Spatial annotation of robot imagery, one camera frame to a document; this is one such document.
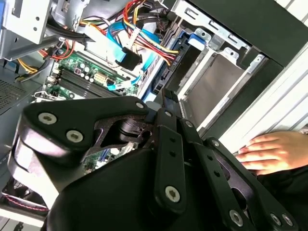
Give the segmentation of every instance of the white panel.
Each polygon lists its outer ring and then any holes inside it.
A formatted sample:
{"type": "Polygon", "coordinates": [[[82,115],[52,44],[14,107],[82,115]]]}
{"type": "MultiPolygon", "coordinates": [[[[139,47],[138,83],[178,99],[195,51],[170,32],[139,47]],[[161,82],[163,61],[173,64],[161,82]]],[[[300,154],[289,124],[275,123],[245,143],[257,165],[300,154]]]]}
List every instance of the white panel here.
{"type": "Polygon", "coordinates": [[[302,19],[308,13],[308,1],[307,0],[295,0],[291,6],[288,8],[288,11],[294,15],[298,20],[302,19]]]}
{"type": "Polygon", "coordinates": [[[230,152],[257,135],[308,123],[308,44],[219,139],[230,152]]]}
{"type": "Polygon", "coordinates": [[[291,0],[277,0],[277,3],[280,4],[282,7],[286,7],[290,1],[291,0]]]}

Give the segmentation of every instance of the human hand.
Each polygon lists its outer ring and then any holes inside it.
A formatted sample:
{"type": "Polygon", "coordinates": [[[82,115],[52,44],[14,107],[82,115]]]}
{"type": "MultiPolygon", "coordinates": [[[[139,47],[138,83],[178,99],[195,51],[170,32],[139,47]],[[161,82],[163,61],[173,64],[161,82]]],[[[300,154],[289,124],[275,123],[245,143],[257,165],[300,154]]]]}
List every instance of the human hand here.
{"type": "Polygon", "coordinates": [[[252,139],[236,158],[257,175],[308,165],[308,135],[295,131],[274,132],[252,139]]]}

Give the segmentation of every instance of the green circuit board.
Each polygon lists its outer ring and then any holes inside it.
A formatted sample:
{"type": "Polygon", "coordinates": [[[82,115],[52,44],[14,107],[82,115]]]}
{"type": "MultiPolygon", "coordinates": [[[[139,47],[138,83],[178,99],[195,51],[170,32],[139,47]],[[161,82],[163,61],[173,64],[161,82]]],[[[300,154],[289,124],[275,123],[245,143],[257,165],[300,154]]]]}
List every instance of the green circuit board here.
{"type": "MultiPolygon", "coordinates": [[[[90,77],[94,77],[95,75],[100,75],[106,77],[108,80],[108,84],[120,84],[124,81],[127,81],[124,77],[117,74],[114,70],[112,70],[109,67],[105,67],[103,65],[98,66],[95,65],[85,59],[83,59],[81,56],[79,56],[76,53],[73,53],[69,58],[61,60],[59,62],[59,68],[65,68],[76,75],[82,75],[84,73],[84,67],[89,68],[90,70],[86,73],[90,77]]],[[[94,79],[94,84],[97,84],[99,86],[106,87],[107,83],[102,83],[94,79]]],[[[125,93],[124,95],[136,95],[138,91],[138,87],[136,85],[131,86],[127,89],[120,89],[117,90],[118,92],[125,93]]]]}

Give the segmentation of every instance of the metal bracket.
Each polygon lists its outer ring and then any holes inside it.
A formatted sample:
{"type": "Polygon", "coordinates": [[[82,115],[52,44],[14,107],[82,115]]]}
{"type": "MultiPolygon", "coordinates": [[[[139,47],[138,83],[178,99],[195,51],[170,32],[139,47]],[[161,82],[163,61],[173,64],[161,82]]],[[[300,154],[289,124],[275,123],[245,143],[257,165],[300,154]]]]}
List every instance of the metal bracket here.
{"type": "Polygon", "coordinates": [[[202,38],[207,44],[212,39],[212,36],[209,33],[202,30],[201,28],[197,28],[194,33],[200,38],[202,38]]]}
{"type": "Polygon", "coordinates": [[[213,19],[209,18],[200,10],[184,0],[177,0],[171,11],[194,26],[206,27],[238,50],[241,47],[244,47],[247,50],[251,48],[251,46],[249,46],[247,43],[237,38],[230,31],[216,23],[213,19]]]}
{"type": "Polygon", "coordinates": [[[5,2],[3,27],[33,43],[40,44],[44,38],[51,0],[5,2]]]}
{"type": "Polygon", "coordinates": [[[54,19],[76,31],[84,8],[90,0],[59,0],[54,12],[54,19]]]}
{"type": "Polygon", "coordinates": [[[0,31],[0,58],[15,60],[37,50],[52,46],[58,42],[57,36],[45,37],[40,44],[35,44],[18,34],[2,29],[0,31]]]}
{"type": "Polygon", "coordinates": [[[240,57],[240,55],[237,52],[235,52],[229,47],[226,47],[222,52],[219,52],[218,54],[221,54],[223,57],[228,59],[234,65],[236,65],[236,61],[240,57]]]}

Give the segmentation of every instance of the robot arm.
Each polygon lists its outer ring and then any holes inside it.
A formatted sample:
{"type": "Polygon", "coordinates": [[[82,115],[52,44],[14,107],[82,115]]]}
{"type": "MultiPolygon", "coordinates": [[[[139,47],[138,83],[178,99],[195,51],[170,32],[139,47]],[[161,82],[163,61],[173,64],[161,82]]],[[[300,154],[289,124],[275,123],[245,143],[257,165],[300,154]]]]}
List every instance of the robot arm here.
{"type": "Polygon", "coordinates": [[[34,103],[9,169],[44,199],[48,231],[298,230],[218,140],[202,142],[168,90],[157,111],[135,97],[34,103]],[[138,149],[83,176],[85,156],[128,142],[138,149]]]}

